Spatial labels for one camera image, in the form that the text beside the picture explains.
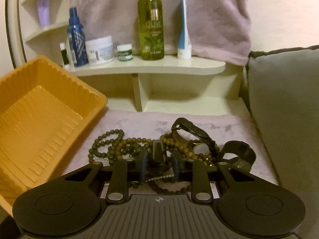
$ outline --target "metal rivet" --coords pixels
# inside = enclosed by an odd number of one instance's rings
[[[123,194],[122,193],[118,193],[118,192],[113,192],[111,194],[108,195],[108,198],[110,200],[121,200],[123,199]]]
[[[209,200],[211,198],[211,196],[205,192],[197,193],[195,197],[198,200]]]

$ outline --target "blue spray bottle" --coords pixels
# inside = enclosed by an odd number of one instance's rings
[[[80,23],[80,18],[76,7],[69,9],[70,19],[68,27],[68,39],[70,43],[72,60],[75,67],[80,67],[89,63],[87,59],[87,50],[85,47],[85,36],[83,25]]]

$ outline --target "pink towel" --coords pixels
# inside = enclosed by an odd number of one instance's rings
[[[162,0],[165,54],[176,54],[181,0]],[[187,0],[192,55],[244,66],[250,52],[247,0]],[[138,0],[70,0],[87,40],[108,35],[115,45],[132,43],[139,54]]]

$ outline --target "olive oil bottle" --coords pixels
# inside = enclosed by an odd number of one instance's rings
[[[164,58],[161,0],[138,1],[138,25],[142,59],[159,60]]]

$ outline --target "orange plastic tray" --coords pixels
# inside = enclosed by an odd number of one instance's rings
[[[106,97],[44,56],[0,79],[0,205],[45,183]]]

